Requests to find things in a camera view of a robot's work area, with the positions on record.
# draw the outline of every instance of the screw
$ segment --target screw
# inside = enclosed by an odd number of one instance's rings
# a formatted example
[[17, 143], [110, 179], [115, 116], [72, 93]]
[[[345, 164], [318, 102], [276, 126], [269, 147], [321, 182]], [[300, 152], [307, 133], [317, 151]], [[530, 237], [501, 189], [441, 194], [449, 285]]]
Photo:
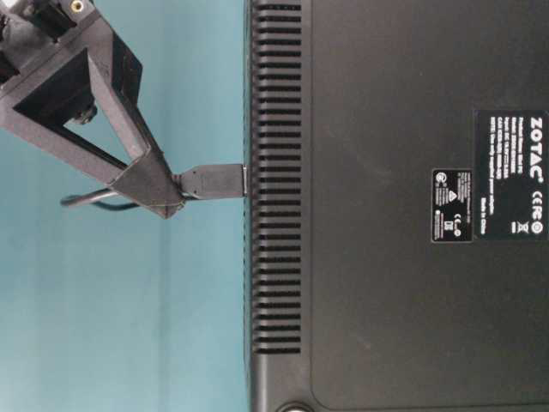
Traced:
[[300, 403], [292, 403], [282, 407], [280, 412], [311, 412], [311, 409]]
[[70, 4], [70, 8], [75, 13], [81, 13], [84, 10], [84, 2], [82, 0], [75, 0]]

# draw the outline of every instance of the teal background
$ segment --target teal background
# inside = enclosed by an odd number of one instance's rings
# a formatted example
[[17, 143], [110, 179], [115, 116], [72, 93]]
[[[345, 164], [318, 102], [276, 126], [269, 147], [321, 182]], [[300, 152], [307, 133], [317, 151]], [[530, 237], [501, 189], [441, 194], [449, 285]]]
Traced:
[[[175, 172], [242, 161], [243, 0], [96, 0]], [[99, 117], [75, 130], [120, 155]], [[243, 202], [63, 210], [96, 182], [0, 135], [0, 410], [245, 411]]]

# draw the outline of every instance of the vent slot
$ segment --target vent slot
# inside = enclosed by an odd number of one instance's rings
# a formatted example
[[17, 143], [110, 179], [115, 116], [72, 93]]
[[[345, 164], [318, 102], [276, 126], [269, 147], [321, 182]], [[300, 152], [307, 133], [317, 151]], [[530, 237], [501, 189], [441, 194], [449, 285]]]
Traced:
[[301, 2], [252, 3], [252, 347], [301, 353]]

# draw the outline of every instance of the black device casing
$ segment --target black device casing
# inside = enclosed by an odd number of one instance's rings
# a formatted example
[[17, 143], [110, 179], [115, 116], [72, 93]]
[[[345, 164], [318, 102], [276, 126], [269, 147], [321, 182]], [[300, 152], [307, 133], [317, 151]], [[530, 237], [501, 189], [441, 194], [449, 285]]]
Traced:
[[251, 410], [549, 410], [549, 244], [432, 241], [479, 113], [549, 110], [549, 2], [246, 11]]

